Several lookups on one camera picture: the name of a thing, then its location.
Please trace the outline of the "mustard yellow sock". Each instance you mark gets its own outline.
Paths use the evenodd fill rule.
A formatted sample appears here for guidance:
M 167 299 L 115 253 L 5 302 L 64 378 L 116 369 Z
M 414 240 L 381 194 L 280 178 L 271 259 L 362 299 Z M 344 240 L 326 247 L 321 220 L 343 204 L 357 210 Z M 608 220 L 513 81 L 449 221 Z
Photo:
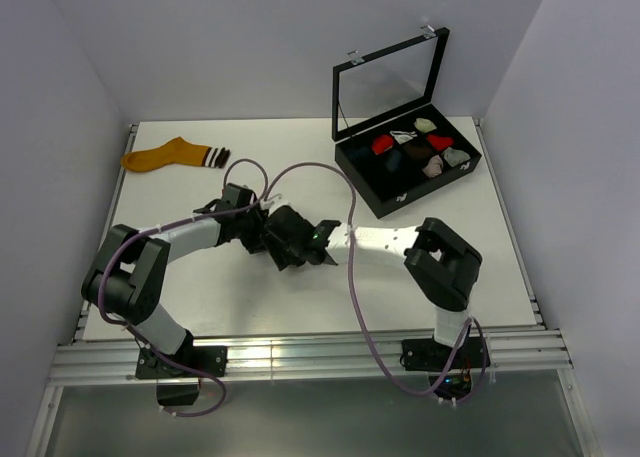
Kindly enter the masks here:
M 125 154 L 121 167 L 136 173 L 151 172 L 169 165 L 223 169 L 231 156 L 226 147 L 210 147 L 176 137 L 165 144 Z

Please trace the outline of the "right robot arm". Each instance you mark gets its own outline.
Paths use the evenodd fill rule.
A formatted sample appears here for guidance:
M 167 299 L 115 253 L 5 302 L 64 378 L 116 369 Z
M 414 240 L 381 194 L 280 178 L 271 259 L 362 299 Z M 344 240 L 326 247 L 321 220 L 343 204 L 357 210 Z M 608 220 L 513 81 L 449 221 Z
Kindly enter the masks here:
M 337 220 L 312 225 L 290 206 L 266 220 L 261 240 L 276 266 L 367 263 L 406 269 L 435 308 L 433 355 L 452 367 L 468 351 L 462 336 L 481 254 L 443 221 L 428 217 L 418 226 L 375 228 Z

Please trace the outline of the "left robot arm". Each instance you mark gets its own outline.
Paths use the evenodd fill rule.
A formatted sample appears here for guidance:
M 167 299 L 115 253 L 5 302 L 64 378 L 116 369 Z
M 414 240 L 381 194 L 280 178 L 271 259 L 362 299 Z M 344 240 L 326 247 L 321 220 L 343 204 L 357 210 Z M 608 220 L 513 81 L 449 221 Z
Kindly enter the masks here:
M 248 253 L 264 250 L 260 233 L 268 211 L 246 187 L 228 184 L 222 196 L 192 216 L 146 230 L 112 227 L 81 286 L 84 300 L 159 352 L 159 365 L 183 376 L 195 363 L 193 335 L 160 303 L 170 263 L 238 240 Z

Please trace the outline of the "black storage box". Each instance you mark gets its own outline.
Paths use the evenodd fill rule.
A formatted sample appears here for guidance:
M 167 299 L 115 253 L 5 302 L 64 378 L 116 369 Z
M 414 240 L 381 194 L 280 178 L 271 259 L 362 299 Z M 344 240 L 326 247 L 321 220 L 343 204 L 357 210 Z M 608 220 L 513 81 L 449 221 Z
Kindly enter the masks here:
M 417 118 L 431 120 L 436 126 L 435 131 L 420 133 L 414 127 Z M 428 134 L 452 137 L 455 140 L 452 148 L 467 152 L 471 159 L 466 163 L 451 167 L 441 157 L 441 153 L 434 150 L 444 162 L 443 173 L 429 179 L 422 169 L 429 160 L 416 161 L 411 159 L 396 141 L 392 149 L 381 155 L 375 155 L 371 144 L 375 137 L 390 131 L 416 131 L 418 136 L 407 143 L 429 145 L 426 140 Z M 350 179 L 359 195 L 378 218 L 384 217 L 400 208 L 430 194 L 446 185 L 472 173 L 482 158 L 482 154 L 463 134 L 457 130 L 436 107 L 427 104 L 407 114 L 382 123 L 351 139 L 334 142 L 335 162 Z M 403 160 L 399 170 L 390 173 L 385 168 L 385 160 L 389 153 L 397 150 L 402 153 Z

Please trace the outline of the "blue rolled sock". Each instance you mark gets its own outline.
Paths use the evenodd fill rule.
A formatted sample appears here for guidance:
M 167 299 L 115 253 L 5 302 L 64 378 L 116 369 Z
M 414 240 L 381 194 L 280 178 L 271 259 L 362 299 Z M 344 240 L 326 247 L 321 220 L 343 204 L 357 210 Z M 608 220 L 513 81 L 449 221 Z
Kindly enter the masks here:
M 402 153 L 397 150 L 393 150 L 389 153 L 388 157 L 385 160 L 385 168 L 388 172 L 395 173 L 399 170 L 402 164 L 402 160 Z

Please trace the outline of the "red rolled sock left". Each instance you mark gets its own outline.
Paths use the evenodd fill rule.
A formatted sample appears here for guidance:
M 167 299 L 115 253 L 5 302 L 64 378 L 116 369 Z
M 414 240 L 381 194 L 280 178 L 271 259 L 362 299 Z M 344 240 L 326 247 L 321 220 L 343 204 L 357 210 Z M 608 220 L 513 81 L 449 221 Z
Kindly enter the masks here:
M 371 144 L 371 150 L 375 155 L 381 155 L 393 148 L 395 140 L 392 136 L 382 134 L 375 137 Z

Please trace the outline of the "red rolled sock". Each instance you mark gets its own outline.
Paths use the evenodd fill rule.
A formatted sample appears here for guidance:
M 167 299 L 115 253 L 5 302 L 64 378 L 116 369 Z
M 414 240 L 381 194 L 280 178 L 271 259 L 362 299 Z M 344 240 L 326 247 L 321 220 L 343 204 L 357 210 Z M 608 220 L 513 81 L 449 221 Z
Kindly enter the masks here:
M 382 134 L 375 137 L 371 144 L 371 150 L 375 155 L 381 155 L 393 148 L 395 140 L 392 136 Z
M 439 136 L 436 134 L 428 134 L 426 136 L 426 140 L 429 145 L 438 153 L 452 147 L 455 143 L 455 140 L 452 137 Z

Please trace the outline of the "white grey rolled sock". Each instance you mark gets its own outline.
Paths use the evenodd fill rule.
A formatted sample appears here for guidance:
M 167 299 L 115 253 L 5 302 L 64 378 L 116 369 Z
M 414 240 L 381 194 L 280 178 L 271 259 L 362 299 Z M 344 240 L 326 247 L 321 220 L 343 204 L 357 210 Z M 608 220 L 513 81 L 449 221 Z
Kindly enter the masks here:
M 416 131 L 390 131 L 389 134 L 399 145 L 410 142 L 418 136 Z

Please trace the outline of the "dark brown rolled sock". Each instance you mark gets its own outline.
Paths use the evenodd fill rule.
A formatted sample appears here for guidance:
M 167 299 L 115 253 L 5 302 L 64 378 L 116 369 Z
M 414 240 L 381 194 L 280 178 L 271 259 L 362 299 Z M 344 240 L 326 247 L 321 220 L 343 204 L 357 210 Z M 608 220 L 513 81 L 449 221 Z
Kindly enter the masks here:
M 407 143 L 403 145 L 403 149 L 411 159 L 416 161 L 429 160 L 434 155 L 434 150 L 429 145 Z

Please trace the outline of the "pink beige rolled sock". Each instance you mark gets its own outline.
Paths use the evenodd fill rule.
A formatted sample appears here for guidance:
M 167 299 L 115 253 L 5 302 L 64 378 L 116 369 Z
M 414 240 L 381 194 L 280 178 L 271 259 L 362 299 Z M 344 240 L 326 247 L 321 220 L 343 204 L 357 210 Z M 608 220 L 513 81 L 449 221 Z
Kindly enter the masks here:
M 439 155 L 431 157 L 427 165 L 422 169 L 427 178 L 433 179 L 443 173 L 444 162 Z

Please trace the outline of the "glass box lid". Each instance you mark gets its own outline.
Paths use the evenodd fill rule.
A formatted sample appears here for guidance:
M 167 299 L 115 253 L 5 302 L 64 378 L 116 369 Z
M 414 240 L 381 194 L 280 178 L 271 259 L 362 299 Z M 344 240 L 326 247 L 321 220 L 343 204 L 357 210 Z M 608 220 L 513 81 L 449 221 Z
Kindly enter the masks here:
M 331 138 L 338 143 L 432 101 L 450 30 L 425 25 L 410 39 L 332 69 Z

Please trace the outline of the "pale green rolled sock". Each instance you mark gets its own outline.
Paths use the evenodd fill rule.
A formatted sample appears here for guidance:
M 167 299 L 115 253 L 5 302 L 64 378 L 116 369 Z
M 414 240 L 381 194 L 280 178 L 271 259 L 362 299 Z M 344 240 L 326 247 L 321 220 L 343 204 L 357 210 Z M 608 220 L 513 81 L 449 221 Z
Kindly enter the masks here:
M 437 129 L 437 126 L 431 120 L 426 118 L 417 118 L 414 121 L 414 127 L 420 133 L 429 133 Z

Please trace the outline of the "red rolled sock right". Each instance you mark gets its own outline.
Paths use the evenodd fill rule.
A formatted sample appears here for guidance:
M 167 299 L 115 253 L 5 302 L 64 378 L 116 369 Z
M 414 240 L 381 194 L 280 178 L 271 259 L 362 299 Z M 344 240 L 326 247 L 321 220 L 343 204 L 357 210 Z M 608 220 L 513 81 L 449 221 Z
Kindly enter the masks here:
M 436 134 L 428 134 L 426 136 L 426 140 L 429 145 L 438 153 L 452 147 L 455 143 L 455 140 L 452 137 L 439 136 Z

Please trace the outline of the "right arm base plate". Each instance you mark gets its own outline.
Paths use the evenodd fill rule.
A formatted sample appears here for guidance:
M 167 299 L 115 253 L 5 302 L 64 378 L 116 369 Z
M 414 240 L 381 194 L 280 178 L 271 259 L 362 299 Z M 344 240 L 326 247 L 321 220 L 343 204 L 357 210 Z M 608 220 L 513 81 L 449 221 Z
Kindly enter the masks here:
M 451 348 L 433 338 L 405 339 L 401 342 L 400 363 L 407 371 L 440 373 L 450 356 Z M 482 369 L 491 365 L 491 358 L 479 337 L 469 337 L 456 352 L 451 371 Z

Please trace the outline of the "aluminium front rail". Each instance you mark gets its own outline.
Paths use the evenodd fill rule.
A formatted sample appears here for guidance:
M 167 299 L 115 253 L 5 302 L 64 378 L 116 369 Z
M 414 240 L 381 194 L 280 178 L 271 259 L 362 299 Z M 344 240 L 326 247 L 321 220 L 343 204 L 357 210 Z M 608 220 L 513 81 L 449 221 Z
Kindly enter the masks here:
M 485 334 L 495 372 L 564 370 L 573 363 L 560 331 L 532 329 Z M 358 333 L 295 337 L 198 339 L 225 346 L 226 382 L 379 377 Z M 50 387 L 137 384 L 139 348 L 130 341 L 81 341 L 57 349 Z

